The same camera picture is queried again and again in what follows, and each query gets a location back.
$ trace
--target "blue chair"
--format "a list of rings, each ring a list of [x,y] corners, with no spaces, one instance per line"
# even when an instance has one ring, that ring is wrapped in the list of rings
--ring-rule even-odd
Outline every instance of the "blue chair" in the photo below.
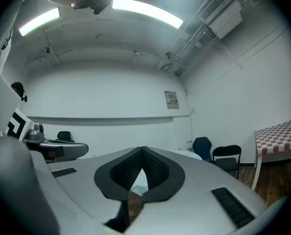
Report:
[[[198,154],[203,160],[211,161],[211,147],[212,144],[207,137],[196,138],[193,144],[195,154]]]

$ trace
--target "ceiling light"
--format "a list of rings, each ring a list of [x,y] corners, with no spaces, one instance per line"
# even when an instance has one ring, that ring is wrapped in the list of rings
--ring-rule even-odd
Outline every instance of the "ceiling light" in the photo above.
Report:
[[[113,0],[113,9],[129,10],[164,21],[175,28],[179,28],[183,21],[173,14],[153,5],[134,0]]]
[[[26,23],[23,27],[19,29],[22,36],[26,35],[30,31],[34,30],[35,28],[55,19],[59,18],[59,11],[58,8],[50,10],[34,19],[30,22]]]

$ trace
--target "black seat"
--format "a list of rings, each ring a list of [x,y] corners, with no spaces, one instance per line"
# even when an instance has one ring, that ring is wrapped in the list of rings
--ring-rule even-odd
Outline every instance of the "black seat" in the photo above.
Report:
[[[72,138],[71,138],[71,132],[69,132],[69,131],[60,131],[57,134],[57,138],[58,139],[56,139],[56,140],[74,142],[74,140],[72,140]]]
[[[221,146],[216,148],[213,151],[213,161],[216,166],[223,169],[228,173],[234,173],[234,176],[237,173],[237,178],[239,177],[239,164],[240,164],[240,156],[242,153],[242,149],[238,145],[229,145],[229,146]],[[238,155],[238,161],[236,158],[222,158],[214,160],[214,157],[223,157],[223,156],[234,156]]]
[[[195,154],[198,154],[202,160],[210,161],[212,144],[207,137],[196,138],[193,144],[193,150]]]

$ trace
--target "desk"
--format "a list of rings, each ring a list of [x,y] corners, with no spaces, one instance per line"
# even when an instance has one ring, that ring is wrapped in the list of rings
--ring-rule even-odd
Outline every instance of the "desk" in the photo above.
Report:
[[[194,152],[191,152],[191,151],[188,151],[188,150],[167,150],[167,151],[174,152],[174,153],[177,153],[177,154],[180,154],[180,155],[184,155],[184,156],[187,156],[187,157],[191,157],[191,158],[194,158],[194,159],[202,160],[202,158],[198,154],[195,154]]]
[[[270,128],[255,131],[256,141],[256,167],[255,176],[251,189],[255,190],[258,182],[262,156],[271,153],[279,153],[291,150],[291,120]]]

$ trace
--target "checkered tablecloth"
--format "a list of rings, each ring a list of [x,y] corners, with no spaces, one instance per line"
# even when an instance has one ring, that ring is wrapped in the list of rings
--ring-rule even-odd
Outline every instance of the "checkered tablecloth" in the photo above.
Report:
[[[291,150],[291,120],[255,131],[254,134],[258,155]]]

